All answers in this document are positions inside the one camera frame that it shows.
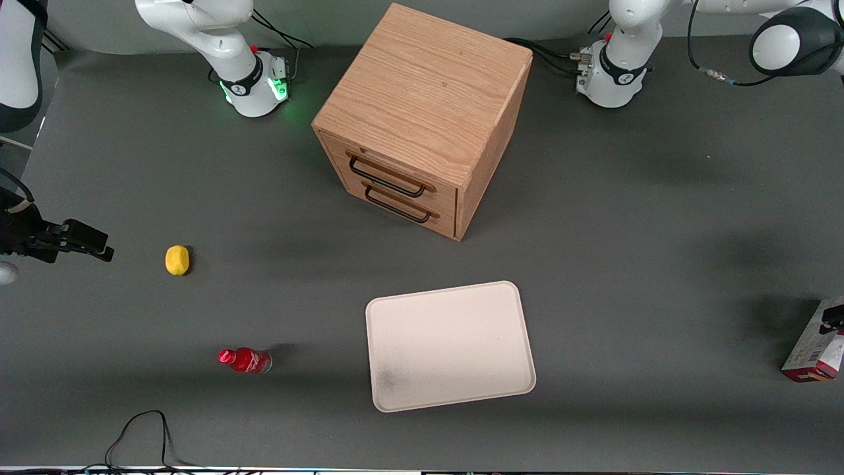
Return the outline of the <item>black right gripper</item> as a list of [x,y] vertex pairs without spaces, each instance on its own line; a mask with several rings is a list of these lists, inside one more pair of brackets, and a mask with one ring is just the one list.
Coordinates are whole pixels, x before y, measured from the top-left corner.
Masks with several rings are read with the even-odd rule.
[[1,255],[31,257],[45,263],[57,261],[60,253],[79,253],[103,262],[111,262],[114,249],[107,246],[108,235],[91,226],[68,219],[63,223],[63,237],[67,243],[59,245],[48,232],[51,224],[40,216],[36,205],[30,204],[19,212],[11,212],[24,204],[25,199],[8,189],[1,197]]

